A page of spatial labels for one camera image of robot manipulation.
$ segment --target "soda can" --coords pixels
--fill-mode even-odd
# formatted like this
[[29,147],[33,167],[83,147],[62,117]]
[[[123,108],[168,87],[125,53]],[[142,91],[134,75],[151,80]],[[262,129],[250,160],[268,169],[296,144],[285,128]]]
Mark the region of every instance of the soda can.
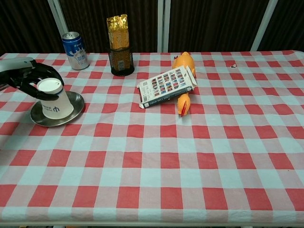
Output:
[[68,32],[62,35],[62,43],[67,59],[74,70],[82,70],[89,66],[84,42],[78,32]]

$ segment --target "orange toy chicken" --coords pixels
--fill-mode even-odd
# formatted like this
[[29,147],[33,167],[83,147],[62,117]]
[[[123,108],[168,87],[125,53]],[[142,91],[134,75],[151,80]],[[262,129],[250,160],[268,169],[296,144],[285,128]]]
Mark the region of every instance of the orange toy chicken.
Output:
[[[193,74],[195,76],[195,66],[194,66],[194,60],[191,57],[191,55],[188,52],[182,53],[179,57],[174,57],[174,62],[172,65],[172,69],[184,66],[188,66]],[[188,93],[182,94],[179,99],[177,100],[177,110],[178,114],[181,116],[184,116],[187,114],[190,108],[190,98],[188,96]]]

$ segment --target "silver plate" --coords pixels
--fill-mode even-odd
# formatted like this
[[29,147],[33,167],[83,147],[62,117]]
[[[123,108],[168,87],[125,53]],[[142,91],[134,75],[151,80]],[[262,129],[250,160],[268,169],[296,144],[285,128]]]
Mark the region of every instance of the silver plate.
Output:
[[75,92],[67,91],[66,95],[74,107],[74,110],[70,115],[58,120],[49,119],[43,115],[41,102],[38,101],[36,104],[34,104],[32,110],[30,111],[30,118],[32,121],[44,127],[55,127],[66,124],[67,122],[75,119],[83,110],[85,101],[80,94]]

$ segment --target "table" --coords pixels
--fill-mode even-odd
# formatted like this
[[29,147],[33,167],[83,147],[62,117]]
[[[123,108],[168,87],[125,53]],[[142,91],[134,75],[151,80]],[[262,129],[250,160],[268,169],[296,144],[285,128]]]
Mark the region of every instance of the table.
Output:
[[107,54],[82,71],[65,54],[3,55],[52,65],[86,106],[45,128],[34,98],[0,94],[0,223],[303,225],[304,53],[192,53],[190,113],[176,100],[140,109],[137,83],[179,54],[134,53],[126,77]]

